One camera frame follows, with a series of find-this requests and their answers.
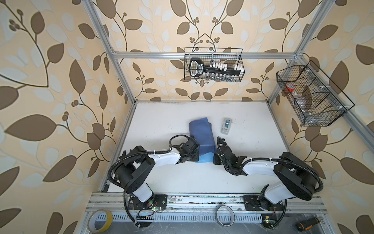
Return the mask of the blue wrapping paper sheet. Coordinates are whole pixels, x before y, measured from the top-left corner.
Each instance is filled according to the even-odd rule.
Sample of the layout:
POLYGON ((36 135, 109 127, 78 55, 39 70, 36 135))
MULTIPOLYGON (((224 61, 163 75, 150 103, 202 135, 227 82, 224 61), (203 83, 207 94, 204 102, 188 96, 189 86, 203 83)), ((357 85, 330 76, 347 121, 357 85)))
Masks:
POLYGON ((208 118, 201 118, 189 123, 190 135, 200 144, 198 163, 213 163, 216 143, 208 118))

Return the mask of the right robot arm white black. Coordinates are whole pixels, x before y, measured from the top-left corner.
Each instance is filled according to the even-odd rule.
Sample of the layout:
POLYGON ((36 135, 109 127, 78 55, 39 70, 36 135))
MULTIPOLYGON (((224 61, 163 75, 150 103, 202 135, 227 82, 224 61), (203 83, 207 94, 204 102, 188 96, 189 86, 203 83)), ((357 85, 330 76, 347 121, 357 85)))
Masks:
POLYGON ((314 193, 324 188, 316 170, 290 152, 284 152, 277 158, 248 158, 236 156, 221 137, 217 137, 217 145, 213 163, 223 165, 231 175, 265 175, 279 179, 274 184, 264 186, 252 202, 254 207, 268 211, 281 201, 286 202, 288 199, 298 198, 310 201, 314 193))

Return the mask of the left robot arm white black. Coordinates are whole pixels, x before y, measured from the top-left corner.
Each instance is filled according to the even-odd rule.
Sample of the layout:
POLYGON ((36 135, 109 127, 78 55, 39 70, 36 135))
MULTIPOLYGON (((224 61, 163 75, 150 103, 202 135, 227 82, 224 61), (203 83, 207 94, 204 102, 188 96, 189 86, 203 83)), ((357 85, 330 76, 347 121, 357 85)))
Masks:
POLYGON ((153 199, 153 191, 146 184, 152 169, 176 165, 187 161, 197 162, 200 144, 193 136, 175 135, 169 140, 166 150, 146 150, 136 146, 128 153, 123 152, 119 160, 108 170, 108 180, 142 203, 153 199))

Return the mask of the grey tape dispenser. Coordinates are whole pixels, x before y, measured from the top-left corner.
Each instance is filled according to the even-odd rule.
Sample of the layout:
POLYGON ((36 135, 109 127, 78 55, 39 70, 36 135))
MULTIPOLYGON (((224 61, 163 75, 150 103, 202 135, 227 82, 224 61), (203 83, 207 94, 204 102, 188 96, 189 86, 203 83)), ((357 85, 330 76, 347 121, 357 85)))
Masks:
POLYGON ((224 135, 228 135, 230 128, 232 126, 232 119, 230 118, 225 118, 222 128, 221 128, 221 133, 224 135))

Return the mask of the black tool set in basket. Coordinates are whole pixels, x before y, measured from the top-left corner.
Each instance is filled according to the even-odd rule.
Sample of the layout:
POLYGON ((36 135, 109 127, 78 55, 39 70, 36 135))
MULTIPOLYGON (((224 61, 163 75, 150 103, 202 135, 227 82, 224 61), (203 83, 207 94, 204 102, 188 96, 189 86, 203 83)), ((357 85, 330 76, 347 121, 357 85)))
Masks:
POLYGON ((241 65, 229 67, 226 63, 216 63, 214 60, 204 63, 200 58, 192 58, 187 71, 191 77, 200 77, 201 75, 222 76, 222 77, 241 77, 245 71, 241 65))

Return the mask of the orange black screwdriver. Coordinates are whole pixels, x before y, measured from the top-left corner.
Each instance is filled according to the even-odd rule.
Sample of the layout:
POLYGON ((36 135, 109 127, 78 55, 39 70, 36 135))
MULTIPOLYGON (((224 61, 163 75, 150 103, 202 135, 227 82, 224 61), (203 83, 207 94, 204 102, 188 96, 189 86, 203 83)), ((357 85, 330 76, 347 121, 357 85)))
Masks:
POLYGON ((313 217, 296 223, 295 227, 299 232, 304 232, 311 229, 314 225, 317 225, 319 223, 320 220, 317 217, 313 217))

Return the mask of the yellow tape roll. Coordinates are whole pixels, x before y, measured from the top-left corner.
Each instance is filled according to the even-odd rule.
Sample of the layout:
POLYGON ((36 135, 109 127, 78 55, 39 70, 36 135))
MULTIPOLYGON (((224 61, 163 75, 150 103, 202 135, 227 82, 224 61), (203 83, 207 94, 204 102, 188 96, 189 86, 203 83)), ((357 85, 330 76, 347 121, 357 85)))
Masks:
POLYGON ((89 217, 87 228, 90 233, 99 234, 107 231, 114 220, 113 213, 108 210, 96 210, 89 217))

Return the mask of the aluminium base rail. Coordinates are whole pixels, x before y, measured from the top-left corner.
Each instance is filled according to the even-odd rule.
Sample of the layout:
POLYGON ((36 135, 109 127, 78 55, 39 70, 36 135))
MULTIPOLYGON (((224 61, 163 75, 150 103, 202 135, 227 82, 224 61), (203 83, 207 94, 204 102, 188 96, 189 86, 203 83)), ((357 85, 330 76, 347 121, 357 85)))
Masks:
MULTIPOLYGON (((157 208, 170 212, 208 212, 214 211, 221 205, 230 207, 235 212, 272 213, 283 210, 283 202, 273 205, 268 210, 260 207, 256 194, 199 194, 199 193, 156 193, 153 201, 141 205, 137 199, 126 196, 128 209, 157 208)), ((124 211, 122 193, 93 193, 86 207, 87 212, 104 209, 112 212, 124 211)), ((326 214, 327 209, 319 195, 314 195, 310 201, 297 198, 289 199, 286 212, 290 214, 326 214)))

